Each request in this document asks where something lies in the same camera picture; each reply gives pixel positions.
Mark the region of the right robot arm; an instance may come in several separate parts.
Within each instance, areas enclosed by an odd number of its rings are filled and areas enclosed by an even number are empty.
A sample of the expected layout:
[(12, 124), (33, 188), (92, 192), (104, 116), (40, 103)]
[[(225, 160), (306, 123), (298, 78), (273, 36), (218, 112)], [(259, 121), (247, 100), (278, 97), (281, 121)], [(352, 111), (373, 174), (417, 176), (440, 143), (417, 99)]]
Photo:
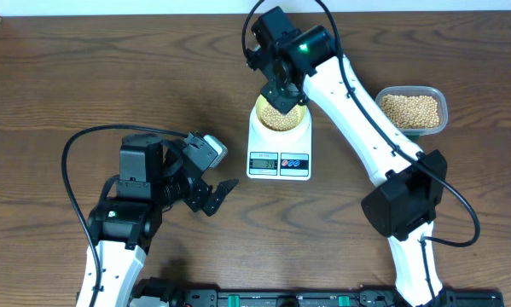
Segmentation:
[(375, 188), (361, 206), (388, 239), (398, 293), (411, 306), (436, 303), (443, 286), (431, 242), (447, 171), (443, 155), (423, 153), (391, 123), (357, 80), (336, 29), (302, 32), (279, 7), (243, 29), (258, 42), (243, 52), (247, 65), (268, 80), (261, 96), (270, 107), (287, 114), (313, 101), (362, 161)]

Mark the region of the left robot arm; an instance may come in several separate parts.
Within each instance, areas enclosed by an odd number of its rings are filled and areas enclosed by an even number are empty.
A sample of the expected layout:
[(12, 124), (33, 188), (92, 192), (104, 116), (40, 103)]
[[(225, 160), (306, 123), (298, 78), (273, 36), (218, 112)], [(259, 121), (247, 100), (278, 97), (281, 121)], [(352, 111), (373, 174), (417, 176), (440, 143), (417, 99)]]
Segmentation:
[(226, 153), (217, 138), (198, 133), (172, 141), (156, 134), (123, 138), (119, 174), (106, 181), (88, 218), (95, 246), (87, 251), (78, 306), (186, 305), (185, 292), (171, 282), (138, 276), (165, 210), (182, 201), (211, 216), (237, 185), (230, 179), (213, 187), (202, 178)]

